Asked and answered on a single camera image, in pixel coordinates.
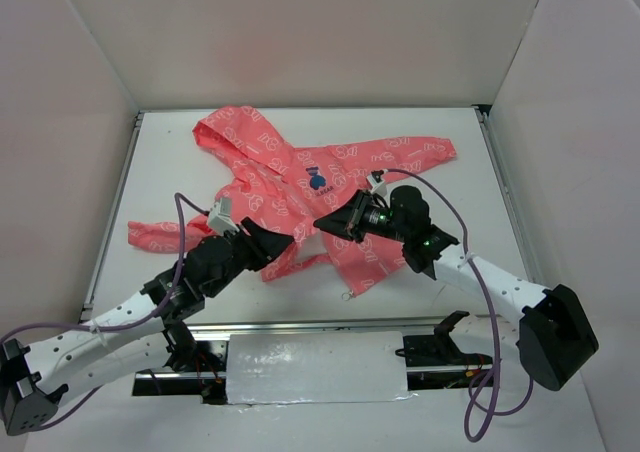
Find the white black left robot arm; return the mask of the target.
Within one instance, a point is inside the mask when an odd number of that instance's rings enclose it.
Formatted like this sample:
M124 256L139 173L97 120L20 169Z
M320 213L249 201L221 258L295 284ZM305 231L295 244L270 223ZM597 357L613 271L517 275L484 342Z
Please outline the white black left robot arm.
M148 369L189 368L197 345L185 324L245 271L260 271L292 247L288 234L249 218L207 237L141 291L95 319L63 326L29 345L1 346L1 420L10 436L45 428L76 397Z

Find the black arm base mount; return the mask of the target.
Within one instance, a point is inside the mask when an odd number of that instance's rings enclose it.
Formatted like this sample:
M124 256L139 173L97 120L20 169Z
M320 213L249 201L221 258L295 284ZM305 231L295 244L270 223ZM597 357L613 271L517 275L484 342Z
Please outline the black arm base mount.
M461 365L461 352L449 336L413 335L403 337L403 347L395 355L407 367L439 367Z

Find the pink bear print jacket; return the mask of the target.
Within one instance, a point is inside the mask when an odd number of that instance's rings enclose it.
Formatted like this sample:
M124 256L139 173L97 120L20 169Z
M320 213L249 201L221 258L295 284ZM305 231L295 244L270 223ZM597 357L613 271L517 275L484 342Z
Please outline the pink bear print jacket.
M256 109L223 107L193 129L197 146L214 155L232 173L217 192L232 202L234 221L251 218L295 242L261 272L265 282L316 264L333 265L351 293L361 295L405 265L397 242L367 236L363 243L322 236L325 250L302 256L306 242L319 235L314 220L344 205L367 185L367 175L386 169L387 181L402 170L422 173L457 155L447 138L394 137L320 147L295 147Z

